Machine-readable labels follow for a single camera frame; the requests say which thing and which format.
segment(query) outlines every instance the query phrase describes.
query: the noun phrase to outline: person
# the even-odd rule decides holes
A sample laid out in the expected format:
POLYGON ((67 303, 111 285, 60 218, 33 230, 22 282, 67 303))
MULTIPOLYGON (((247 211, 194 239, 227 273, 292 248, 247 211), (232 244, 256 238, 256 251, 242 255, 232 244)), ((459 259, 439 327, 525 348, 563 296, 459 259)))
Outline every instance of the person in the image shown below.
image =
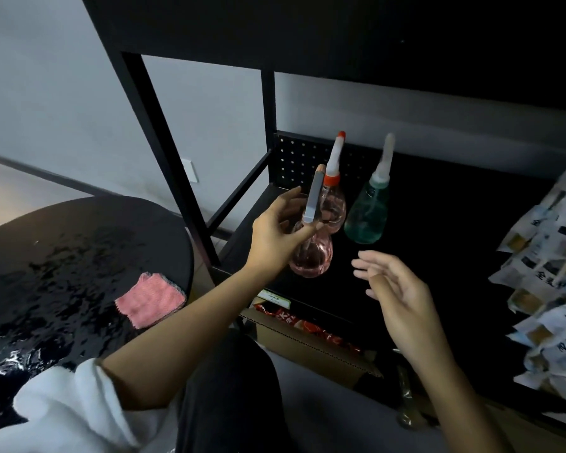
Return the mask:
MULTIPOLYGON (((283 232, 304 205, 298 194, 282 194, 255 220, 245 266, 206 295, 104 360, 28 381, 14 399, 28 421, 0 430, 0 452, 293 451, 270 358, 229 325, 322 226, 283 232), (275 439, 263 420, 277 427, 275 439)), ((511 451, 455 363, 427 285, 388 254, 360 251, 352 266, 423 382, 450 450, 511 451)))

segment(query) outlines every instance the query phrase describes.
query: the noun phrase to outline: white sleeve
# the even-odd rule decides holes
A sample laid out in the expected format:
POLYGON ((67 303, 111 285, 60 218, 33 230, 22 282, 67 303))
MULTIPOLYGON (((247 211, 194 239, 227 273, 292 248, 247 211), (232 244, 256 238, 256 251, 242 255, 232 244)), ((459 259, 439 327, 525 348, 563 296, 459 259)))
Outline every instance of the white sleeve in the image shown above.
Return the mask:
POLYGON ((124 412, 96 359, 84 361, 75 373, 59 366, 45 370, 23 385, 13 406, 28 421, 0 429, 0 452, 139 450, 153 443, 166 418, 175 436, 175 416, 168 413, 174 405, 124 412))

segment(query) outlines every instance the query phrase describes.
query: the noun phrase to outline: baseboard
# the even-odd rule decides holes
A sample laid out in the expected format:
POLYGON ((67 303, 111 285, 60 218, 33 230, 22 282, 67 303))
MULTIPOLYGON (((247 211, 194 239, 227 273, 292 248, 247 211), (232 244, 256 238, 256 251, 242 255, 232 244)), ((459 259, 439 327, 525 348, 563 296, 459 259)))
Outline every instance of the baseboard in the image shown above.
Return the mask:
MULTIPOLYGON (((90 194, 91 196, 119 196, 121 194, 108 191, 105 189, 101 189, 99 187, 93 186, 91 184, 85 183, 83 181, 77 181, 76 179, 71 179, 66 176, 61 176, 60 174, 51 173, 50 171, 43 170, 41 168, 32 167, 31 165, 23 164, 21 162, 16 162, 15 160, 7 159, 0 156, 0 165, 4 165, 5 167, 10 167, 15 170, 22 171, 23 173, 32 174, 33 176, 37 176, 38 178, 45 179, 46 181, 51 181, 56 184, 60 184, 61 186, 68 187, 70 189, 74 189, 76 191, 83 192, 85 194, 90 194)), ((176 213, 172 211, 173 214, 182 218, 180 213, 176 213)), ((212 234, 213 237, 219 238, 220 240, 226 240, 233 235, 233 232, 228 231, 227 229, 218 228, 212 234)))

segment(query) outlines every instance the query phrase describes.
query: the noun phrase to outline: corrugated cardboard edge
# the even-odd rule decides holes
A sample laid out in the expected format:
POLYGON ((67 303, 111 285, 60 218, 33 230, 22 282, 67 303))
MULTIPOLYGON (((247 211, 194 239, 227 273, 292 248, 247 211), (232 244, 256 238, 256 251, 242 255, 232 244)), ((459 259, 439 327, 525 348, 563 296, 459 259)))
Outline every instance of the corrugated cardboard edge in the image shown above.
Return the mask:
POLYGON ((244 309, 241 316, 249 321, 255 322, 260 326, 270 329, 279 333, 288 339, 294 340, 306 347, 324 353, 334 359, 342 361, 344 364, 351 365, 362 372, 369 373, 375 377, 383 378, 381 372, 377 367, 367 361, 362 356, 356 355, 353 351, 338 347, 337 345, 328 343, 322 338, 310 335, 300 329, 289 326, 288 324, 273 318, 272 316, 264 315, 264 313, 257 311, 253 308, 244 309))

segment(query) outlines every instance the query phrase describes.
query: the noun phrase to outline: shelf label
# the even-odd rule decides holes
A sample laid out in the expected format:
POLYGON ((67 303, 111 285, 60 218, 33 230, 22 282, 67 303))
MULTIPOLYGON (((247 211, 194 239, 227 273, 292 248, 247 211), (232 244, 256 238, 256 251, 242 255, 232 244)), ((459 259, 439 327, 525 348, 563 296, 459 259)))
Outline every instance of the shelf label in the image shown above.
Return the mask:
POLYGON ((279 297, 278 295, 273 294, 271 291, 268 291, 266 289, 262 289, 262 291, 258 293, 258 297, 267 300, 269 302, 272 302, 273 304, 277 304, 279 305, 279 307, 283 307, 288 310, 291 305, 290 300, 284 299, 283 297, 279 297))

